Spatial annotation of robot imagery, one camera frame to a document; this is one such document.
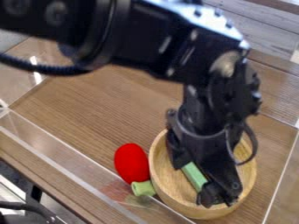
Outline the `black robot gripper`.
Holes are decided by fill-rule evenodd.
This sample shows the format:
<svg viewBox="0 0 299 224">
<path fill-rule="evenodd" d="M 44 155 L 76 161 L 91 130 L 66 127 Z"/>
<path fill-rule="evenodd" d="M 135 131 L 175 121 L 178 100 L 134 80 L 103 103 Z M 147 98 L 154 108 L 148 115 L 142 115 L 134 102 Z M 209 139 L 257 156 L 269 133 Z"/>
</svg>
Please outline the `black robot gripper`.
<svg viewBox="0 0 299 224">
<path fill-rule="evenodd" d="M 225 202 L 233 207 L 243 192 L 238 167 L 249 162 L 234 156 L 246 124 L 227 123 L 218 131 L 202 133 L 181 108 L 170 109 L 166 119 L 166 145 L 174 169 L 181 170 L 194 162 L 209 180 L 198 193 L 197 204 L 211 208 Z"/>
</svg>

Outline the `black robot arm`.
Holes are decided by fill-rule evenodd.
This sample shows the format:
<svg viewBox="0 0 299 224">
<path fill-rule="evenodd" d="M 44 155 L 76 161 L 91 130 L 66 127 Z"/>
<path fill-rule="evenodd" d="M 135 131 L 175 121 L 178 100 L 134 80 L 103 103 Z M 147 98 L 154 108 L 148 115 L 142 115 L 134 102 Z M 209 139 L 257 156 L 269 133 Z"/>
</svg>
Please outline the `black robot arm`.
<svg viewBox="0 0 299 224">
<path fill-rule="evenodd" d="M 166 113 L 172 167 L 195 168 L 197 203 L 233 206 L 243 185 L 234 156 L 247 119 L 259 111 L 261 79 L 249 42 L 202 0 L 0 0 L 0 29 L 58 43 L 71 65 L 35 65 L 0 52 L 0 63 L 52 76 L 108 64 L 183 86 L 182 106 Z"/>
</svg>

